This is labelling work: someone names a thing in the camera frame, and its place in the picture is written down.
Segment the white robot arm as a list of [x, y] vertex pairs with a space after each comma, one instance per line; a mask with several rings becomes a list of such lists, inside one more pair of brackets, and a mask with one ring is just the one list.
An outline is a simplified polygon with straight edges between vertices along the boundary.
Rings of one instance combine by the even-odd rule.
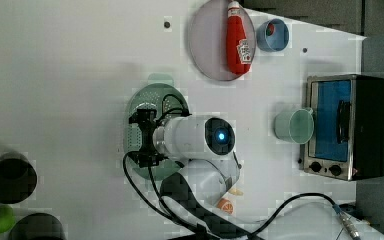
[[138, 109], [128, 122], [142, 135], [140, 148], [129, 154], [139, 167], [157, 166], [164, 160], [182, 165], [161, 181], [163, 206], [171, 210], [213, 207], [239, 180], [236, 136], [228, 121], [177, 107], [162, 114]]

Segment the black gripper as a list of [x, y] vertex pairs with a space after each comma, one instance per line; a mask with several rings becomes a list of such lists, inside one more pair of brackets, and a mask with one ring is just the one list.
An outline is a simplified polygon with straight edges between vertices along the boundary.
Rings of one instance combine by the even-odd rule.
[[136, 123], [141, 131], [141, 146], [138, 150], [132, 151], [128, 156], [140, 167], [158, 166], [164, 159], [164, 155], [159, 153], [153, 142], [153, 134], [157, 129], [155, 109], [138, 109], [129, 117], [129, 123]]

